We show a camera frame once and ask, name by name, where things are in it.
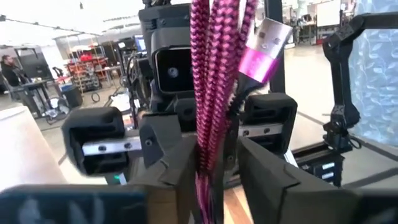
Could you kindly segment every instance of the braided cable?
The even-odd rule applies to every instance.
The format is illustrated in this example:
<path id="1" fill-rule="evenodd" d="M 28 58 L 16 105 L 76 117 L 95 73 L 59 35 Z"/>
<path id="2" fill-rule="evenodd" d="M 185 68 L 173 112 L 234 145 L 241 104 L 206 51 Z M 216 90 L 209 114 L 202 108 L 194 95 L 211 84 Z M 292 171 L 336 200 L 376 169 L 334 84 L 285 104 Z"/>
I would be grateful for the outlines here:
<path id="1" fill-rule="evenodd" d="M 191 38 L 191 58 L 193 83 L 195 89 L 195 100 L 197 103 L 197 114 L 201 114 L 203 108 L 203 98 L 205 93 L 206 69 L 206 35 L 208 28 L 208 17 L 210 16 L 208 0 L 195 0 L 191 6 L 190 17 L 190 38 Z M 197 119 L 197 130 L 202 130 L 201 120 Z M 199 148 L 204 149 L 204 141 L 201 139 Z"/>
<path id="2" fill-rule="evenodd" d="M 239 30 L 239 1 L 193 0 L 191 56 L 197 101 L 197 195 L 203 223 L 214 223 L 211 204 L 212 173 L 218 148 L 229 125 L 226 113 L 238 65 L 246 45 L 257 0 L 247 0 Z"/>

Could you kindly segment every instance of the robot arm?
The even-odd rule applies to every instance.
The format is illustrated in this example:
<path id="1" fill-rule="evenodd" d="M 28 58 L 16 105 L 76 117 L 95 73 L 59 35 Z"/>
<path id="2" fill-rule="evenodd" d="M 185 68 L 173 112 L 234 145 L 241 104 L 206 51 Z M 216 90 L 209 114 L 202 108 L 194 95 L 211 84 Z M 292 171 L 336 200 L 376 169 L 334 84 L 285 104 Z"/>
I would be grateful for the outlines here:
<path id="1" fill-rule="evenodd" d="M 351 100 L 349 82 L 348 58 L 353 49 L 353 42 L 365 29 L 396 29 L 398 27 L 396 18 L 395 12 L 355 16 L 323 43 L 325 57 L 331 65 L 335 96 L 330 122 L 323 126 L 327 132 L 324 139 L 329 146 L 341 153 L 352 150 L 348 129 L 354 127 L 360 120 L 359 111 Z"/>

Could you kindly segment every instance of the person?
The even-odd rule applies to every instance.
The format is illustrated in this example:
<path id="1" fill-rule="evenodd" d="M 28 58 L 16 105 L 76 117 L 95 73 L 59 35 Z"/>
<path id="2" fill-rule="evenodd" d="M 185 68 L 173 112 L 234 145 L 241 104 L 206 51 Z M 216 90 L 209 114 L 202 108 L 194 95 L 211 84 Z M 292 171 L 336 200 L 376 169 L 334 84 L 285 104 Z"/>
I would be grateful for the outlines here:
<path id="1" fill-rule="evenodd" d="M 28 109 L 33 112 L 35 105 L 28 92 L 21 91 L 21 85 L 29 83 L 29 79 L 22 69 L 15 65 L 14 59 L 9 55 L 3 55 L 0 61 L 1 73 L 7 80 L 8 89 L 12 100 L 21 100 L 22 104 L 27 106 Z"/>
<path id="2" fill-rule="evenodd" d="M 11 56 L 3 55 L 0 63 L 1 73 L 10 87 L 18 87 L 28 82 L 25 73 L 15 65 Z"/>

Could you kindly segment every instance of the usb connector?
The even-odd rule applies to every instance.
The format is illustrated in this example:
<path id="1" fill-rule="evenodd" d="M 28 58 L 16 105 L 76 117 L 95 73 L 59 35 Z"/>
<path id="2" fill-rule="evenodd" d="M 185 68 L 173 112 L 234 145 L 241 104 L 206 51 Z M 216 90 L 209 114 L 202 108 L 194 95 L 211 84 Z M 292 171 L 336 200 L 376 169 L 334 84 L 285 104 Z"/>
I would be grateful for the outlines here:
<path id="1" fill-rule="evenodd" d="M 272 19 L 264 19 L 255 36 L 246 43 L 239 64 L 239 83 L 229 108 L 229 116 L 236 116 L 244 100 L 254 90 L 263 88 L 278 66 L 280 53 L 292 35 L 293 28 Z"/>

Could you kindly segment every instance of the pink usb plug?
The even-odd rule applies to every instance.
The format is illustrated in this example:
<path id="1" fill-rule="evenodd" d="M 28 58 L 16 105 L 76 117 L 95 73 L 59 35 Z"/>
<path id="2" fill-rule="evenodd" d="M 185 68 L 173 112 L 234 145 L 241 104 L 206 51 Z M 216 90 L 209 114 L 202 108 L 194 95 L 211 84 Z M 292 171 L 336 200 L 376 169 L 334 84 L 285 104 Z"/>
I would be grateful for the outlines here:
<path id="1" fill-rule="evenodd" d="M 267 83 L 275 73 L 278 56 L 293 28 L 272 19 L 264 19 L 255 36 L 246 42 L 239 71 L 259 83 Z"/>

